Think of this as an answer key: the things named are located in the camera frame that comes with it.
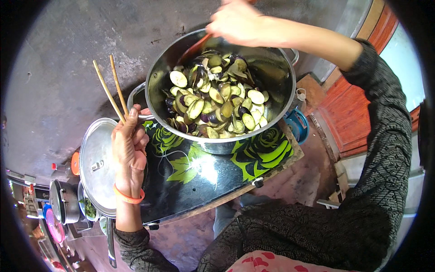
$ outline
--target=pink patterned clothing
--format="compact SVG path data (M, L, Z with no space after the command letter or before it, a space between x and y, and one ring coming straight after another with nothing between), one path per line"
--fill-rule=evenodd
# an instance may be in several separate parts
M246 253L238 259L226 272L345 272L348 270L333 269L321 265L313 265L276 255L272 252L256 250Z

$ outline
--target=bowl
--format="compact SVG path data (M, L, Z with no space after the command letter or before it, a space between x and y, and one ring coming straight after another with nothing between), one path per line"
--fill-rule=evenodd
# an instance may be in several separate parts
M86 217L87 220L92 221L92 222L97 222L98 219L101 217L101 214L100 214L100 212L99 212L97 209L95 209L95 210L97 211L97 212L95 213L95 217L90 217L90 216L88 216L88 215L85 213L84 201L83 201L83 203L81 202L81 201L84 200L85 198L88 198L88 197L87 197L87 194L86 194L86 192L85 192L85 190L84 190L84 188L83 188L83 184L82 184L82 182L80 181L80 182L79 182L79 186L78 186L78 188L77 188L77 199L78 199L78 201L79 201L79 207L80 207L80 210L81 210L82 214Z

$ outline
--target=blue container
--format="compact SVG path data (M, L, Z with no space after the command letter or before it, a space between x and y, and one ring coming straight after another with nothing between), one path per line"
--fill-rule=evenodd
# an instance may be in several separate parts
M296 141L301 145L305 143L310 133L310 125L305 115L298 109L294 109L291 113L284 115L284 120L290 127Z

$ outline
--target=hand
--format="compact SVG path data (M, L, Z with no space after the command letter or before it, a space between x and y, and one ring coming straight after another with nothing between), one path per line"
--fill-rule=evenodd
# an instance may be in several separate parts
M142 125L136 127L139 111L141 114L150 114L149 109L141 110L141 106L135 104L129 115L125 116L125 124L120 121L112 131L115 185L121 193L131 198L141 198L147 164L147 157L141 150L150 140Z
M242 46L262 46L265 15L246 0L222 0L222 6L211 16L206 31L214 37L223 37L229 43Z

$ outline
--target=black pot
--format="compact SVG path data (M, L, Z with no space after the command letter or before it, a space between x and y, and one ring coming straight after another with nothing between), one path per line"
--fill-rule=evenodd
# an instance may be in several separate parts
M76 223L80 219L77 185L53 180L50 183L50 204L56 219L63 225Z

